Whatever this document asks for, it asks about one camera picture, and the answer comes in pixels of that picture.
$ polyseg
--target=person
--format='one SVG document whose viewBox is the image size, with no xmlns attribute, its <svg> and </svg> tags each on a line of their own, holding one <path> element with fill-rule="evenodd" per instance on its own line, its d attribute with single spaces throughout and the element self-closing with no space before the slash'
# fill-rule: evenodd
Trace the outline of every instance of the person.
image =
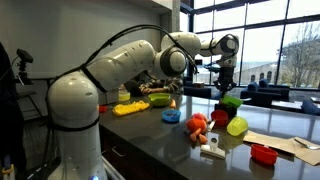
<svg viewBox="0 0 320 180">
<path fill-rule="evenodd" d="M 24 118 L 18 103 L 18 93 L 10 60 L 0 42 L 0 161 L 9 155 L 11 164 L 21 175 L 26 170 L 26 154 L 23 147 Z"/>
<path fill-rule="evenodd" d="M 169 78 L 166 80 L 151 79 L 145 84 L 140 85 L 143 94 L 151 93 L 174 93 L 183 94 L 182 76 Z"/>
</svg>

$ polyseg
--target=black countertop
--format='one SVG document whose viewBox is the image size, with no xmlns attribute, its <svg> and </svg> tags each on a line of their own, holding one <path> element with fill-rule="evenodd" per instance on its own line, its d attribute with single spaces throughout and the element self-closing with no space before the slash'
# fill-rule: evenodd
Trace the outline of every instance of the black countertop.
<svg viewBox="0 0 320 180">
<path fill-rule="evenodd" d="M 185 122 L 193 113 L 210 117 L 217 101 L 188 96 L 172 96 L 181 111 L 180 122 L 162 121 L 161 112 L 168 107 L 150 107 L 143 112 L 117 117 L 111 109 L 102 113 L 100 125 L 136 148 L 188 179 L 318 179 L 320 167 L 309 165 L 288 154 L 279 153 L 274 166 L 263 166 L 250 155 L 250 145 L 243 134 L 233 137 L 225 128 L 206 134 L 216 137 L 218 147 L 226 151 L 220 159 L 200 153 L 200 144 L 192 145 L 185 133 Z M 139 98 L 148 102 L 147 97 Z M 248 121 L 251 131 L 281 138 L 301 137 L 320 144 L 320 117 L 268 108 L 242 105 L 238 116 Z"/>
</svg>

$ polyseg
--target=sky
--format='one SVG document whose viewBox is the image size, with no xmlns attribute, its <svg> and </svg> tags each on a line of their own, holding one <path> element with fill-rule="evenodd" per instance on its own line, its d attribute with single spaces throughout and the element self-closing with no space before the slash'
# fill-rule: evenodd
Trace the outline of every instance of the sky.
<svg viewBox="0 0 320 180">
<path fill-rule="evenodd" d="M 231 0 L 216 0 L 216 4 Z M 213 5 L 213 0 L 195 0 L 195 8 Z M 287 0 L 271 0 L 268 2 L 249 5 L 247 14 L 247 24 L 267 22 L 284 19 Z M 181 13 L 180 29 L 187 31 L 187 16 Z M 290 0 L 288 18 L 302 17 L 306 15 L 320 14 L 319 0 Z M 195 15 L 195 32 L 212 29 L 212 13 Z M 245 6 L 230 10 L 214 12 L 214 29 L 241 26 L 244 24 Z M 320 21 L 313 22 L 314 26 L 320 26 Z M 295 40 L 298 28 L 301 24 L 291 24 L 286 26 L 284 46 Z M 250 29 L 245 34 L 245 48 L 243 52 L 244 62 L 278 60 L 278 49 L 280 48 L 283 26 L 273 26 L 260 29 Z M 242 45 L 243 29 L 236 29 L 227 32 L 216 32 L 214 37 L 219 37 L 227 33 L 239 36 Z M 211 37 L 210 34 L 199 35 L 201 40 Z"/>
</svg>

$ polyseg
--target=orange toy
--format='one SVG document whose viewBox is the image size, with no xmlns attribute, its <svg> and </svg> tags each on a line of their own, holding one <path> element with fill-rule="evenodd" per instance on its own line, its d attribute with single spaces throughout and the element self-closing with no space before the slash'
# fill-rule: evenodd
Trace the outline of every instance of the orange toy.
<svg viewBox="0 0 320 180">
<path fill-rule="evenodd" d="M 208 118 L 202 113 L 195 113 L 191 116 L 191 119 L 186 122 L 186 126 L 190 131 L 190 139 L 192 142 L 196 142 L 197 136 L 207 131 Z M 200 143 L 205 144 L 207 139 L 201 135 Z"/>
</svg>

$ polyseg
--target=paper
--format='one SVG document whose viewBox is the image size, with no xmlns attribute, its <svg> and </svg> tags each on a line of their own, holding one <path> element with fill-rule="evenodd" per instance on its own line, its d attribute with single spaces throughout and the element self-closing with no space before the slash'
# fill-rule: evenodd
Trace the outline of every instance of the paper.
<svg viewBox="0 0 320 180">
<path fill-rule="evenodd" d="M 282 139 L 248 131 L 243 141 L 266 145 L 275 149 L 280 149 L 290 154 L 295 153 L 293 143 L 289 139 Z"/>
<path fill-rule="evenodd" d="M 309 141 L 306 141 L 302 138 L 295 137 L 298 140 L 304 142 L 308 145 L 319 146 L 317 144 L 313 144 Z M 258 134 L 252 131 L 248 131 L 243 141 L 257 143 L 266 145 L 275 149 L 279 149 L 288 153 L 295 155 L 295 157 L 316 166 L 320 164 L 320 150 L 311 150 L 303 147 L 298 142 L 294 140 L 294 138 L 290 139 L 282 139 L 272 136 L 267 136 L 263 134 Z"/>
</svg>

